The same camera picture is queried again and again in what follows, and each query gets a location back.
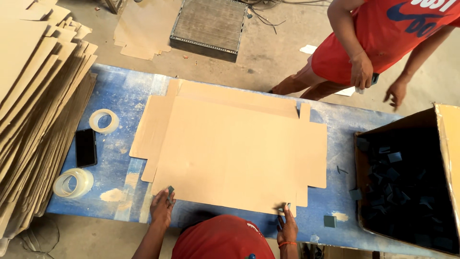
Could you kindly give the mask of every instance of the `hand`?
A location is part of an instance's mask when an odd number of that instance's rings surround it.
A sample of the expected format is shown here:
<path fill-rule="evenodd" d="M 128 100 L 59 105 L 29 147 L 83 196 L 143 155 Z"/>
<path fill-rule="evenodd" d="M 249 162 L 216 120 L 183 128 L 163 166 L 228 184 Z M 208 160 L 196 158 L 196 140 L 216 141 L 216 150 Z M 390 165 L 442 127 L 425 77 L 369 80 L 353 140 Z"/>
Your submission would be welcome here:
<path fill-rule="evenodd" d="M 367 54 L 364 51 L 359 53 L 350 59 L 350 63 L 352 65 L 351 85 L 359 87 L 361 90 L 371 87 L 374 68 Z"/>
<path fill-rule="evenodd" d="M 284 217 L 286 218 L 286 223 L 284 223 L 283 218 L 278 215 L 278 221 L 280 222 L 280 226 L 276 226 L 278 229 L 278 235 L 276 236 L 276 241 L 278 241 L 278 245 L 283 242 L 295 242 L 297 239 L 297 233 L 299 229 L 297 228 L 297 224 L 295 223 L 294 217 L 292 216 L 291 211 L 289 210 L 288 206 L 284 206 Z"/>
<path fill-rule="evenodd" d="M 168 188 L 161 190 L 152 201 L 150 205 L 150 215 L 152 216 L 152 222 L 150 225 L 157 225 L 165 227 L 167 229 L 171 223 L 171 211 L 176 203 L 176 199 L 173 199 L 174 192 L 171 193 L 169 198 L 173 201 L 172 204 L 168 201 Z"/>
<path fill-rule="evenodd" d="M 395 107 L 394 111 L 403 103 L 403 99 L 406 96 L 406 89 L 409 80 L 406 78 L 398 78 L 386 91 L 386 96 L 383 102 L 388 101 L 390 95 L 393 96 L 390 105 Z"/>

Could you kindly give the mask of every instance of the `blue table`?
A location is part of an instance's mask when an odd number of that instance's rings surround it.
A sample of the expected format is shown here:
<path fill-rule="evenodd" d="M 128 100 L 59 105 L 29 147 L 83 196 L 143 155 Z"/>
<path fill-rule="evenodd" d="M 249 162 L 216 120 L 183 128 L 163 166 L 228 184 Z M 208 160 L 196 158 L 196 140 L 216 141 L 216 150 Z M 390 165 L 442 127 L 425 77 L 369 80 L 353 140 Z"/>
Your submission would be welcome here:
<path fill-rule="evenodd" d="M 78 129 L 89 128 L 90 115 L 102 108 L 115 112 L 120 118 L 120 126 L 108 135 L 96 133 L 98 164 L 87 167 L 94 175 L 94 186 L 91 191 L 77 199 L 60 198 L 53 194 L 46 211 L 150 222 L 151 183 L 143 182 L 140 178 L 146 160 L 131 158 L 128 154 L 148 96 L 165 95 L 172 77 L 101 64 L 94 64 L 91 70 L 98 73 L 97 82 Z M 400 116 L 286 96 L 279 98 L 295 99 L 298 109 L 301 102 L 309 103 L 310 121 L 328 125 L 328 187 L 308 187 L 308 207 L 297 207 L 299 241 L 371 251 L 439 256 L 430 250 L 416 248 L 362 230 L 356 219 L 356 203 L 351 200 L 348 193 L 356 185 L 354 132 L 380 127 L 399 119 Z M 337 166 L 349 174 L 339 174 Z M 62 172 L 73 167 L 74 142 L 67 154 Z M 276 238 L 276 215 L 182 200 L 178 200 L 174 207 L 171 226 L 181 228 L 195 222 L 197 211 L 239 216 L 257 224 L 266 237 Z M 338 216 L 339 221 L 335 229 L 323 226 L 324 215 Z"/>

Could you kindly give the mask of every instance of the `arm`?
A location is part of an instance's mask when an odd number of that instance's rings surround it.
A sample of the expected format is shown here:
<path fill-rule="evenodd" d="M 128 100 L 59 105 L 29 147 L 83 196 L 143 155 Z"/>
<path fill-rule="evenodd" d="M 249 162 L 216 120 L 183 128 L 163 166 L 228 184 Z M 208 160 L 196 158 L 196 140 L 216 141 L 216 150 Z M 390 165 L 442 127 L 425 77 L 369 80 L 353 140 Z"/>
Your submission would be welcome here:
<path fill-rule="evenodd" d="M 422 41 L 412 50 L 404 70 L 396 81 L 388 88 L 383 102 L 388 101 L 390 95 L 392 95 L 393 97 L 390 105 L 395 107 L 395 111 L 398 109 L 406 96 L 407 84 L 410 82 L 415 72 L 422 66 L 423 62 L 425 62 L 425 60 L 433 54 L 437 47 L 439 47 L 439 45 L 447 39 L 454 28 L 454 26 L 449 25 L 442 27 L 439 31 L 428 37 L 428 39 Z"/>
<path fill-rule="evenodd" d="M 170 196 L 173 201 L 172 204 L 167 200 L 168 194 L 168 189 L 161 190 L 153 199 L 152 205 L 150 205 L 152 222 L 138 249 L 132 256 L 133 259 L 158 259 L 160 256 L 163 237 L 171 223 L 171 211 L 174 203 L 176 203 L 176 200 L 172 199 L 174 192 Z"/>
<path fill-rule="evenodd" d="M 276 241 L 280 246 L 280 257 L 281 259 L 299 259 L 297 244 L 295 243 L 299 229 L 287 205 L 284 206 L 284 217 L 286 218 L 285 223 L 283 218 L 278 215 L 280 225 L 276 226 L 278 229 Z"/>
<path fill-rule="evenodd" d="M 364 0 L 333 0 L 328 8 L 332 30 L 350 57 L 350 83 L 360 89 L 371 86 L 374 71 L 369 57 L 356 38 L 355 25 L 350 13 L 362 4 Z"/>

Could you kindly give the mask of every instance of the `person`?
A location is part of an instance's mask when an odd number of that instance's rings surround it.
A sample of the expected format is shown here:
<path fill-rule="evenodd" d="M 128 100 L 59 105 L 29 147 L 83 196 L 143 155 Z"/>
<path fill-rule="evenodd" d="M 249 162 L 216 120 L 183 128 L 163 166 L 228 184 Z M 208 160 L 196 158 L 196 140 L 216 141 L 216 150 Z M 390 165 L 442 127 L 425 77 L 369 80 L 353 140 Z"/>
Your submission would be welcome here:
<path fill-rule="evenodd" d="M 412 51 L 384 102 L 396 110 L 407 84 L 423 62 L 460 25 L 457 0 L 333 0 L 328 17 L 333 33 L 308 58 L 308 64 L 270 90 L 320 100 L 350 86 L 364 90 Z"/>
<path fill-rule="evenodd" d="M 171 223 L 171 213 L 176 202 L 174 192 L 168 201 L 168 189 L 160 191 L 152 201 L 151 224 L 133 259 L 157 259 L 166 229 Z M 284 207 L 286 222 L 278 216 L 276 240 L 282 259 L 298 259 L 298 228 L 288 206 Z M 183 229 L 172 250 L 172 259 L 269 259 L 275 258 L 257 226 L 232 215 L 220 215 Z"/>

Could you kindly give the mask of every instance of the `open cardboard box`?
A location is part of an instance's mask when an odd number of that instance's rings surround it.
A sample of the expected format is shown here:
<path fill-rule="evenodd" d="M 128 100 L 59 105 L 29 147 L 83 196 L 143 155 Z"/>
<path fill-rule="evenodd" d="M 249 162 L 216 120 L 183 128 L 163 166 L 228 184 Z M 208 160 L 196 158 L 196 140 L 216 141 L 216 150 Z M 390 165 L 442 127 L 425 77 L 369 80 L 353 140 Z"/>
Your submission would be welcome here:
<path fill-rule="evenodd" d="M 362 200 L 358 201 L 358 222 L 360 226 L 368 232 L 383 235 L 391 239 L 399 240 L 395 237 L 378 233 L 369 228 L 368 221 L 362 216 L 363 206 L 369 205 L 366 198 L 367 185 L 371 183 L 368 177 L 370 164 L 368 162 L 368 154 L 357 148 L 357 138 L 370 137 L 371 134 L 388 132 L 395 129 L 411 129 L 411 128 L 436 128 L 439 137 L 440 154 L 442 155 L 442 164 L 445 173 L 446 187 L 450 203 L 452 204 L 454 213 L 454 224 L 456 226 L 457 236 L 460 232 L 459 209 L 460 209 L 460 107 L 434 104 L 434 107 L 413 115 L 404 117 L 390 124 L 367 131 L 355 133 L 355 160 L 356 160 L 356 186 L 362 192 Z M 460 253 L 449 253 L 446 251 L 434 249 L 431 247 L 419 246 L 415 243 L 402 241 L 418 247 L 427 248 L 430 250 L 460 256 Z"/>

